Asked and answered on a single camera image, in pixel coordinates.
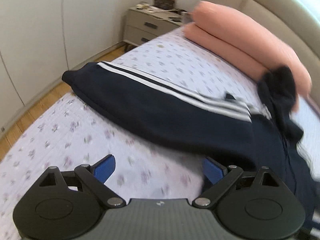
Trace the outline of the upper pink pillow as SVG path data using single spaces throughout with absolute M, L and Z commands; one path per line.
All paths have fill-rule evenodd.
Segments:
M 287 65 L 297 93 L 309 96 L 312 80 L 295 51 L 255 20 L 231 7 L 206 1 L 200 1 L 191 15 L 202 30 L 242 50 L 264 67 Z

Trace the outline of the brown box on nightstand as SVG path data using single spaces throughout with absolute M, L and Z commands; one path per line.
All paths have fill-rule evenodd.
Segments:
M 175 8 L 176 0 L 153 0 L 153 5 L 163 10 L 172 10 Z

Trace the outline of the navy striped track garment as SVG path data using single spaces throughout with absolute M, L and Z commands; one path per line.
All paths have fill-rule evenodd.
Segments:
M 298 153 L 303 130 L 290 119 L 296 85 L 288 67 L 259 80 L 260 111 L 231 94 L 211 99 L 107 62 L 66 71 L 62 80 L 89 107 L 141 138 L 242 168 L 236 185 L 208 208 L 237 236 L 283 239 L 318 227 L 316 182 Z

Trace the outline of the lower pink pillow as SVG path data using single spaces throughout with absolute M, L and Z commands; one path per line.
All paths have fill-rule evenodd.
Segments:
M 264 74 L 271 71 L 244 51 L 210 35 L 199 28 L 195 23 L 186 24 L 183 27 L 183 33 L 185 38 L 223 58 L 255 82 L 259 81 Z M 288 67 L 291 70 L 296 85 L 296 94 L 308 96 L 310 88 L 312 87 L 310 76 L 304 75 L 306 73 L 305 68 L 294 50 L 274 35 L 271 35 L 266 41 L 271 41 L 271 46 L 276 47 L 279 51 L 277 54 L 272 54 L 271 49 L 269 49 L 266 52 L 269 58 L 278 57 L 283 59 L 284 57 L 287 57 L 292 60 L 293 64 L 297 65 L 297 67 L 294 68 L 291 63 L 288 63 Z

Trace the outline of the grey bedside nightstand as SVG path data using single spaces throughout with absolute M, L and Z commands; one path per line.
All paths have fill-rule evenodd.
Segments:
M 123 41 L 137 47 L 181 25 L 181 15 L 171 11 L 131 7 L 125 17 Z

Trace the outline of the pink pillow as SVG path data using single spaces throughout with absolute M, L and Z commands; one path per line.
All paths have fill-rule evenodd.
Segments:
M 312 80 L 295 51 L 255 20 L 231 7 L 206 1 L 200 1 L 191 15 L 202 30 L 242 50 L 264 67 L 287 65 L 297 93 L 309 96 Z
M 185 38 L 223 58 L 255 82 L 259 81 L 264 74 L 271 71 L 244 51 L 210 35 L 199 28 L 195 23 L 186 24 L 183 27 L 183 33 Z M 266 41 L 271 41 L 271 46 L 276 47 L 279 51 L 277 54 L 272 54 L 271 49 L 269 49 L 266 52 L 269 58 L 278 57 L 283 59 L 284 57 L 287 57 L 292 60 L 293 64 L 297 65 L 297 67 L 294 68 L 291 63 L 288 63 L 288 67 L 291 70 L 296 85 L 296 94 L 308 96 L 310 88 L 312 87 L 310 76 L 304 75 L 306 73 L 305 68 L 294 50 L 274 35 L 271 35 Z

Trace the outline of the floral lilac bed cover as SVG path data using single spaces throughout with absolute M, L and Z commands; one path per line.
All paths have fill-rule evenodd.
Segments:
M 211 51 L 185 39 L 181 29 L 162 35 L 114 61 L 192 90 L 223 98 L 231 93 L 257 109 L 255 83 Z M 202 187 L 202 157 L 152 144 L 102 117 L 73 93 L 43 113 L 1 162 L 1 239 L 19 239 L 13 210 L 50 166 L 72 171 L 112 154 L 116 169 L 106 185 L 125 200 L 154 199 L 163 206 L 191 204 Z

